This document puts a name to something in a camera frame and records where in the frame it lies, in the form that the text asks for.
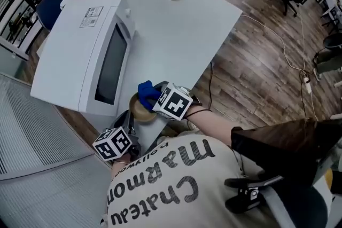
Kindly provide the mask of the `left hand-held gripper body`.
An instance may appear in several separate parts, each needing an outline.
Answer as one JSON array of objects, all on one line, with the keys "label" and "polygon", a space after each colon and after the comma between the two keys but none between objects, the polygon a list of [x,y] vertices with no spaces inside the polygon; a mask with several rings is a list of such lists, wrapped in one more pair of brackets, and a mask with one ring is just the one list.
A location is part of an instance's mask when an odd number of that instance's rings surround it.
[{"label": "left hand-held gripper body", "polygon": [[104,161],[114,161],[130,154],[132,160],[142,155],[142,148],[132,125],[115,125],[106,128],[93,142],[94,150]]}]

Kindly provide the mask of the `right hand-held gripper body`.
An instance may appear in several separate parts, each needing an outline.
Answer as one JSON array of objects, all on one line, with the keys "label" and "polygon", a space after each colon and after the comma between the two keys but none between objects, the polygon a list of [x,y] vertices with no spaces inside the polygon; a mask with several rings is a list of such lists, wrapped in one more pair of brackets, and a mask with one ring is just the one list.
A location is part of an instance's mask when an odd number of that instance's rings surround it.
[{"label": "right hand-held gripper body", "polygon": [[200,106],[200,101],[191,90],[168,82],[153,111],[170,120],[181,120],[190,106]]}]

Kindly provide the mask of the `tan wooden bowl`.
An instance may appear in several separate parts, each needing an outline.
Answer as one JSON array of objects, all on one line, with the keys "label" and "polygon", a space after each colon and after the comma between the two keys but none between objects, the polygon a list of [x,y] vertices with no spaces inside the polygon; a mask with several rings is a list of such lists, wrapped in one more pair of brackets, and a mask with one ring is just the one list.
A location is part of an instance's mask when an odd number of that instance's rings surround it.
[{"label": "tan wooden bowl", "polygon": [[134,119],[140,123],[152,122],[157,114],[148,111],[139,101],[138,93],[135,93],[129,101],[129,109],[133,114]]}]

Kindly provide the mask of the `blue cloth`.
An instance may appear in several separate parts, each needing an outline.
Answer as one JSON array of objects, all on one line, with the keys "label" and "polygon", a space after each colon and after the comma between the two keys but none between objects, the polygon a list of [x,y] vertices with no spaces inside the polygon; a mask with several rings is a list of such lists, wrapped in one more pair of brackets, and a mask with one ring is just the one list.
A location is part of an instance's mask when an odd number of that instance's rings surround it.
[{"label": "blue cloth", "polygon": [[154,88],[150,80],[147,80],[138,85],[139,102],[150,112],[153,111],[153,107],[158,101],[161,94],[162,92]]}]

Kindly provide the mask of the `person's right forearm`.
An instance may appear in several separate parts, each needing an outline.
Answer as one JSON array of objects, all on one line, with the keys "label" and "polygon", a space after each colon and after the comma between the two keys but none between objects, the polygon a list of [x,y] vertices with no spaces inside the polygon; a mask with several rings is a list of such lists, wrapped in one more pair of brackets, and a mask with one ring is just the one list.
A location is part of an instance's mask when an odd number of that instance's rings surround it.
[{"label": "person's right forearm", "polygon": [[[191,106],[185,116],[197,110],[204,109],[202,106]],[[188,118],[203,134],[220,140],[231,146],[231,131],[239,124],[219,116],[213,112],[204,111]]]}]

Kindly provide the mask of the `person's left forearm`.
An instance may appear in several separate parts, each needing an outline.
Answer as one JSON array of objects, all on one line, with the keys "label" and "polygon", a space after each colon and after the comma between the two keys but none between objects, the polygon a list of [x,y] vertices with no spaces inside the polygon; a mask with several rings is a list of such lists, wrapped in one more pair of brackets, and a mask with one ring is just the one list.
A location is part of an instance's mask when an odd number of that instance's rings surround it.
[{"label": "person's left forearm", "polygon": [[112,165],[111,178],[113,179],[117,175],[117,173],[119,173],[121,171],[121,169],[123,169],[124,167],[126,167],[129,164],[130,164],[129,161],[115,160],[113,162],[113,165]]}]

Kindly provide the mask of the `black wrist band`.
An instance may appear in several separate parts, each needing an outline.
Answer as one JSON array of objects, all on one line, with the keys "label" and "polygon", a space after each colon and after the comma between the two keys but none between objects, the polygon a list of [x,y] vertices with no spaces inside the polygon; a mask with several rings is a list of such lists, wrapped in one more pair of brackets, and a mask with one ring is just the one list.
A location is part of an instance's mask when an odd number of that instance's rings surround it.
[{"label": "black wrist band", "polygon": [[192,112],[192,113],[186,115],[186,116],[184,117],[184,119],[188,119],[189,117],[191,117],[191,116],[193,116],[193,115],[195,115],[195,114],[197,114],[197,113],[204,112],[204,111],[212,112],[210,109],[205,109],[205,108],[204,108],[204,109],[200,109],[200,110],[197,110],[197,111],[195,111],[195,112]]}]

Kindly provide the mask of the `person's white printed shirt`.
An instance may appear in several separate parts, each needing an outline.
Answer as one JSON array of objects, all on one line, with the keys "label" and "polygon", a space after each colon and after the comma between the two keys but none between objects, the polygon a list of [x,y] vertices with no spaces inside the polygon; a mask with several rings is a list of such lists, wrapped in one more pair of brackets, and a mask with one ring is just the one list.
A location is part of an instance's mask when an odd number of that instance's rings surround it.
[{"label": "person's white printed shirt", "polygon": [[200,134],[164,140],[112,179],[101,228],[325,228],[332,195],[324,178],[313,187],[272,188],[266,203],[242,214],[225,203],[237,194],[226,179],[261,168],[223,142]]}]

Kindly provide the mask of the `white microwave oven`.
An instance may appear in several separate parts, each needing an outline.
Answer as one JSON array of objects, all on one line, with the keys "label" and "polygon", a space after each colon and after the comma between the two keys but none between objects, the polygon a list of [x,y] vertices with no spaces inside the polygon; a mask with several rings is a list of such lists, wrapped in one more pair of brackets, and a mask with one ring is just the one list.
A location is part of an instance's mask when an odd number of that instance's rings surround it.
[{"label": "white microwave oven", "polygon": [[30,94],[115,116],[135,33],[127,0],[68,0],[46,39]]}]

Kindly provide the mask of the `white power strip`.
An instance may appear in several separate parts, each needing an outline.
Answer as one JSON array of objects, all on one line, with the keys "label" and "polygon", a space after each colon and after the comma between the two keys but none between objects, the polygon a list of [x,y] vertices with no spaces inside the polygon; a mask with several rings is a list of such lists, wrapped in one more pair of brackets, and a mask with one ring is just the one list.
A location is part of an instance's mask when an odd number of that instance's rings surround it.
[{"label": "white power strip", "polygon": [[310,78],[307,75],[305,75],[303,77],[303,83],[304,83],[304,85],[306,87],[307,93],[311,94],[312,93],[312,88],[311,88],[311,84],[310,84]]}]

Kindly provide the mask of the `blue chair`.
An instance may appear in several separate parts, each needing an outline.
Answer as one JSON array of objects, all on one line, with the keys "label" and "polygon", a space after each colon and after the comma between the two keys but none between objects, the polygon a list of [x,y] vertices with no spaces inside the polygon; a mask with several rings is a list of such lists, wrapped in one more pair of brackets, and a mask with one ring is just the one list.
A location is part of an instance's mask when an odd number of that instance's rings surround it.
[{"label": "blue chair", "polygon": [[53,25],[61,13],[60,4],[62,1],[63,0],[41,0],[36,7],[38,20],[48,31],[52,30]]}]

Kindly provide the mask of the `black clip mount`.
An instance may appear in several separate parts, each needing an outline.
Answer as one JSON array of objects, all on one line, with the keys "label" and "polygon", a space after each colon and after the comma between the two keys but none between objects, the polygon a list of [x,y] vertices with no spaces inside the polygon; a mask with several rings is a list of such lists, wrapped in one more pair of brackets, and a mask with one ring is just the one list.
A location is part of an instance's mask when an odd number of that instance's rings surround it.
[{"label": "black clip mount", "polygon": [[231,130],[232,149],[263,169],[259,175],[226,179],[238,194],[226,201],[233,213],[244,213],[264,202],[261,190],[279,181],[310,187],[342,155],[342,119],[301,119],[250,130]]}]

